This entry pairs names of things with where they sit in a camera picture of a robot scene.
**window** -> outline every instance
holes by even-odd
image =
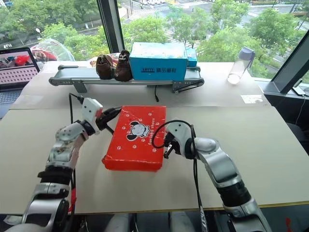
[[[302,80],[303,80],[302,83],[309,84],[309,71],[306,72],[306,74],[303,76]]]
[[[50,60],[109,53],[96,0],[4,0],[0,22],[0,50],[27,46],[34,54],[50,51],[55,57],[47,52],[37,57]]]
[[[118,0],[118,8],[127,50],[182,42],[199,62],[234,62],[247,46],[259,78],[273,78],[309,29],[308,0]]]

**blue cardboard box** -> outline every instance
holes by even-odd
[[[197,53],[194,48],[186,48],[188,56],[188,67],[195,67],[197,65]]]
[[[135,42],[130,65],[135,80],[183,81],[188,57],[182,43]]]

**red gift box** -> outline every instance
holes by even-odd
[[[151,139],[165,123],[165,106],[123,106],[112,141],[102,159],[107,169],[118,171],[157,171],[162,167],[164,149],[154,148]],[[163,144],[160,130],[155,144]]]

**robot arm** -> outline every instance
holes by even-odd
[[[107,128],[107,122],[121,111],[121,108],[111,108],[104,112],[102,109],[103,106],[96,100],[85,98],[82,107],[83,121],[76,121],[56,132],[56,142],[45,170],[38,174],[41,182],[35,187],[23,214],[22,224],[11,227],[7,232],[62,231],[69,210],[66,198],[79,149],[90,135]]]
[[[187,159],[195,158],[191,131],[184,123],[171,122],[167,126],[165,157],[174,149]],[[195,138],[196,158],[205,168],[223,201],[223,208],[230,216],[232,232],[271,232],[271,228],[255,199],[246,189],[232,159],[221,149],[218,141]]]

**shoe pair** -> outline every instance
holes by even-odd
[[[119,55],[118,64],[114,73],[114,78],[117,81],[125,82],[132,79],[129,56],[130,53],[126,50],[123,50]],[[100,79],[112,79],[112,58],[108,55],[100,55],[97,59],[96,70]]]

